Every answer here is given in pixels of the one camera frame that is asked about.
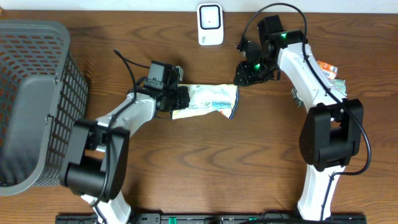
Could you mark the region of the mint wet wipes pack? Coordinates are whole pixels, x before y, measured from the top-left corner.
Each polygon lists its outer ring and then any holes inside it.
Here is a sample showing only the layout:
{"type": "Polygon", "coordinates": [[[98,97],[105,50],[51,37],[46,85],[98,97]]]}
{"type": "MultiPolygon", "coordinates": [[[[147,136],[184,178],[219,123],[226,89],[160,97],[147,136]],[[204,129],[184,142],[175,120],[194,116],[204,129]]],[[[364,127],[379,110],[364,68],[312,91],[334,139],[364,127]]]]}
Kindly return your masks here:
{"type": "Polygon", "coordinates": [[[346,81],[341,80],[341,79],[333,79],[330,80],[330,82],[333,84],[333,86],[343,95],[347,96],[346,94],[346,81]]]}

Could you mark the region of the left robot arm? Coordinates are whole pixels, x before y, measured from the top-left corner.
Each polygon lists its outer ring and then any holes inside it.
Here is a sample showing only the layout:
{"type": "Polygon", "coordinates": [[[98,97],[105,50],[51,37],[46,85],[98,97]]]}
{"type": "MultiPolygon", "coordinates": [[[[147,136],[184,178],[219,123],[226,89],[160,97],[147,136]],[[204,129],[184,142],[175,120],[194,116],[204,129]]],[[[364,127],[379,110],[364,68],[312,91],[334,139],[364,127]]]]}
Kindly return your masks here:
{"type": "Polygon", "coordinates": [[[75,121],[60,183],[92,206],[98,223],[128,223],[132,208],[121,188],[131,136],[156,112],[184,109],[189,102],[187,86],[138,88],[107,115],[75,121]]]}

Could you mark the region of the dark green round-logo packet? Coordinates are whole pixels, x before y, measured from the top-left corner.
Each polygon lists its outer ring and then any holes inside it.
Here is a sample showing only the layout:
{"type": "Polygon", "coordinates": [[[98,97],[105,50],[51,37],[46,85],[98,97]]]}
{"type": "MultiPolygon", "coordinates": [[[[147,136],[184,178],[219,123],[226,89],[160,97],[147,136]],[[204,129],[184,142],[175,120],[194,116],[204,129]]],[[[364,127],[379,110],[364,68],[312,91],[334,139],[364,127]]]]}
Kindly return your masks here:
{"type": "Polygon", "coordinates": [[[291,90],[291,94],[292,94],[292,97],[293,97],[293,99],[295,101],[296,107],[298,107],[298,108],[303,107],[304,103],[301,100],[300,95],[299,95],[298,91],[296,90],[296,88],[293,88],[291,90]]]}

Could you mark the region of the orange tissue pack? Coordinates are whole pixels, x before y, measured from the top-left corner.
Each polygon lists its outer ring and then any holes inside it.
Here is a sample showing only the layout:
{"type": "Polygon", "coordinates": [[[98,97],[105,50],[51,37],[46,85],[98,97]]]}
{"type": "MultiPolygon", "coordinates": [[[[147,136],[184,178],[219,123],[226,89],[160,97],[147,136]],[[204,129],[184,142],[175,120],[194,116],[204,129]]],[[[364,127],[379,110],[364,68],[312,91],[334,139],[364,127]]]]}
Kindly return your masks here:
{"type": "Polygon", "coordinates": [[[338,74],[338,68],[334,65],[326,63],[321,60],[317,60],[317,64],[320,66],[323,73],[329,78],[330,80],[334,80],[338,74]]]}

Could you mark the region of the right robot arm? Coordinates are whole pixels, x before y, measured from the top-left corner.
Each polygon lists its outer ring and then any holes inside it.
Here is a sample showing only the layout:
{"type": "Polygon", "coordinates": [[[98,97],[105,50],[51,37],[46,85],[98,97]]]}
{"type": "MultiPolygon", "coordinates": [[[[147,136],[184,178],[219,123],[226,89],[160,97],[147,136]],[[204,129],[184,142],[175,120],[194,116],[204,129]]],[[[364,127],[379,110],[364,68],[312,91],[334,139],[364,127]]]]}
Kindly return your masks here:
{"type": "Polygon", "coordinates": [[[246,60],[238,64],[234,84],[266,82],[275,72],[287,75],[307,111],[299,137],[307,171],[298,215],[304,220],[330,220],[338,179],[349,174],[345,168],[359,151],[363,105],[347,99],[325,76],[301,30],[276,28],[259,34],[261,44],[242,36],[236,46],[246,60]]]}

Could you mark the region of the white snack bag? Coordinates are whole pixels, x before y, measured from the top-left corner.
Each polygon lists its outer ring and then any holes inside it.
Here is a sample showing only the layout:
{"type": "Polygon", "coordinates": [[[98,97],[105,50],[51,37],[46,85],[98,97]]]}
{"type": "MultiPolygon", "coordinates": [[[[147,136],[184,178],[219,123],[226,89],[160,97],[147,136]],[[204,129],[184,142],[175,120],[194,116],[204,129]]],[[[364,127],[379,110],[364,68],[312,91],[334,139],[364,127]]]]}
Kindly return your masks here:
{"type": "Polygon", "coordinates": [[[206,115],[218,111],[228,119],[233,119],[239,103],[239,88],[234,84],[186,86],[190,97],[188,108],[174,110],[172,119],[182,119],[206,115]]]}

